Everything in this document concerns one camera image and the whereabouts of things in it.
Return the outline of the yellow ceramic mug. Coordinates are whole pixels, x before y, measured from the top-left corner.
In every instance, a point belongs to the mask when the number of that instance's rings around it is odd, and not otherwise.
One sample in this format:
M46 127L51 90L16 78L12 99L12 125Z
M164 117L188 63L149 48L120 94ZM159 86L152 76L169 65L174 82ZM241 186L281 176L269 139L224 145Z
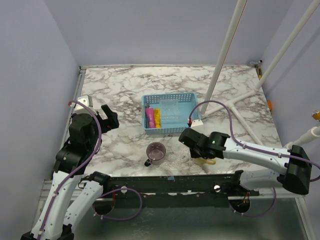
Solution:
M205 158L202 158L202 157L194 158L193 162L195 164L197 164L197 165L204 165L204 164L215 165L216 164L216 160L215 159L205 159Z

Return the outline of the clear textured glass tray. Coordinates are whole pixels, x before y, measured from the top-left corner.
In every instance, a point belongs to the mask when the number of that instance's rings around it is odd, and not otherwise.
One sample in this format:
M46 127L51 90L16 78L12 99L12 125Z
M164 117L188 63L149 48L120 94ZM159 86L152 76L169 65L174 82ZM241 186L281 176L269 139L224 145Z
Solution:
M194 158L191 158L190 151L187 148L168 148L162 164L150 165L148 167L154 170L165 172L187 173L192 171L200 171L203 166L207 165L196 164L193 162L193 159Z

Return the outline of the purple grey mug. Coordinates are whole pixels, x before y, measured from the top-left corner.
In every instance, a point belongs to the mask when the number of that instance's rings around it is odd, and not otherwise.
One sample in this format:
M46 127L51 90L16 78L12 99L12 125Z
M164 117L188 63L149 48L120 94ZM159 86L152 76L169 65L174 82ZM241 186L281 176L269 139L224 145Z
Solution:
M165 160L166 152L166 147L162 143L150 143L146 148L147 160L145 161L144 166L161 165Z

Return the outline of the light blue plastic basket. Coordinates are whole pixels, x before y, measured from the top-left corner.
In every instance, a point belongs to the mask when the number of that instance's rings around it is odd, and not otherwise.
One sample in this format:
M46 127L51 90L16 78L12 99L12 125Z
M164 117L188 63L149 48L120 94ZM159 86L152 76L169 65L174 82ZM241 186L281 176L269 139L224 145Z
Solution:
M147 135L179 134L188 127L189 120L201 120L198 109L197 94L194 92L178 92L163 94L147 94L141 97L142 127ZM160 127L150 126L147 109L159 109Z

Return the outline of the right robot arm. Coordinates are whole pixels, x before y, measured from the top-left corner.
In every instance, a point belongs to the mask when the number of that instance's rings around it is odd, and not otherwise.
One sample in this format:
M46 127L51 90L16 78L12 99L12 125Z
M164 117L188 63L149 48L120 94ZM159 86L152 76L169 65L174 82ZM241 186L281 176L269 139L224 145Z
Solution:
M239 184L247 190L283 187L298 195L309 193L312 164L301 146L286 149L248 145L226 133L214 131L206 136L192 128L186 128L178 140L190 149L192 158L226 158L263 167L241 174Z

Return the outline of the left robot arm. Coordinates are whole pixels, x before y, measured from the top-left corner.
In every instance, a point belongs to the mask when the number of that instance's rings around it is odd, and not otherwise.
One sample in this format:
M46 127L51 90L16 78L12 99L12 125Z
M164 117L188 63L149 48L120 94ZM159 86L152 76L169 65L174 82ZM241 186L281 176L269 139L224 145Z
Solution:
M102 134L119 127L118 115L108 105L101 108L106 119L84 103L74 102L75 113L68 127L69 137L56 154L51 188L38 221L23 240L72 240L90 206L103 193L109 177L94 174L88 186L72 201L85 169L99 151Z

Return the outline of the pink toothpaste tube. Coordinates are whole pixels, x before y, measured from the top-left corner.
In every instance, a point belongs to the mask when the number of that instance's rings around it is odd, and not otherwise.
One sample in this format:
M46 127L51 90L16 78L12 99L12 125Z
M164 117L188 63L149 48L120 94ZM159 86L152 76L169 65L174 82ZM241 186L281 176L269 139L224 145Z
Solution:
M151 107L148 109L148 116L149 116L149 128L154 129L155 128L154 109Z

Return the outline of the yellow toothpaste tube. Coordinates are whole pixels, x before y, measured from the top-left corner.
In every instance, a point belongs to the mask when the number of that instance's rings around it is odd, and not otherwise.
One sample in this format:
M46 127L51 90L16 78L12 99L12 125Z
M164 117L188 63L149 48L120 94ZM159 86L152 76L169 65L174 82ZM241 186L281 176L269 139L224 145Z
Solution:
M161 128L161 113L159 108L155 108L154 111L154 124L156 128Z

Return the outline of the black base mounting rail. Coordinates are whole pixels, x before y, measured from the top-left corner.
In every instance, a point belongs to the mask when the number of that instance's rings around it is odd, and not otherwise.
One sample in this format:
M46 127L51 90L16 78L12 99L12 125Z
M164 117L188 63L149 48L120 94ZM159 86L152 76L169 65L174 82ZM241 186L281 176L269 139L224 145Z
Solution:
M95 171L85 178L103 186L99 210L111 203L119 209L216 207L227 208L229 197L258 196L240 185L241 170L232 174L115 177Z

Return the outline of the aluminium table edge rail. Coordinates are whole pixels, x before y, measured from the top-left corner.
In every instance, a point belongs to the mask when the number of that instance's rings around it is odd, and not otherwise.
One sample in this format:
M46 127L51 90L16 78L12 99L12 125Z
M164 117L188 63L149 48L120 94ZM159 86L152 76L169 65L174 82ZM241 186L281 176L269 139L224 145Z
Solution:
M63 147L64 143L66 142L68 136L69 136L69 125L71 123L71 115L73 113L73 108L71 106L69 106L69 102L70 101L76 101L78 99L78 97L81 95L82 92L82 87L83 87L83 83L84 83L84 79L85 79L85 73L86 73L86 68L80 66L79 67L79 74L77 77L77 82L76 82L76 86L75 86L75 90L74 90L74 94L71 97L71 99L69 99L67 101L67 106L68 106L68 115L67 115L67 120L66 120L66 125L63 131L63 135L62 135L62 140L59 146L59 150ZM49 189L46 189L46 187L49 186L49 180L44 180L43 185L42 185L42 189L41 189L41 193L40 193L40 197L39 197L39 201L45 201L47 199L47 195L49 194Z

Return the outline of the white pvc pipe frame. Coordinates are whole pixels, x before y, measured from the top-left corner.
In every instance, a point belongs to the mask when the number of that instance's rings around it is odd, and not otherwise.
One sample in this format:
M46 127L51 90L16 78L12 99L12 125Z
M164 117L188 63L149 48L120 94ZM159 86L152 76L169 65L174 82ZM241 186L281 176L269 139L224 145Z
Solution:
M215 69L213 71L213 75L208 87L208 90L205 95L205 100L208 101L211 99L215 86L217 84L218 78L220 76L222 67L225 63L225 60L227 58L227 54L231 48L233 39L235 37L236 31L238 29L238 26L240 24L241 18L244 14L245 8L247 6L246 0L239 0L237 1L237 4L235 6L235 10L233 12L227 33L225 35L223 45L221 48L221 51L219 53L217 63L215 66ZM311 2L307 10L304 12L300 20L298 21L297 25L294 27L288 38L285 40L283 45L281 46L278 53L275 55L275 57L272 59L270 65L262 75L261 79L258 81L258 83L255 85L254 89L248 91L247 93L244 93L242 95L239 95L235 98L232 98L226 102L226 105L230 108L230 110L234 113L235 117L238 119L238 121L241 123L241 125L244 127L244 129L247 131L247 133L250 135L250 137L254 140L255 143L261 144L262 141L259 139L259 137L255 134L253 129L249 126L249 124L246 122L244 117L240 114L240 112L236 109L235 104L246 99L249 97L253 97L257 95L260 88L262 87L263 83L266 81L268 76L271 74L271 72L274 70L276 65L279 63L279 61L282 59L282 57L285 55L289 47L292 45L298 34L301 32L303 27L306 25L308 20L311 18L313 13L316 11L316 9L320 6L320 2L318 0L314 0Z

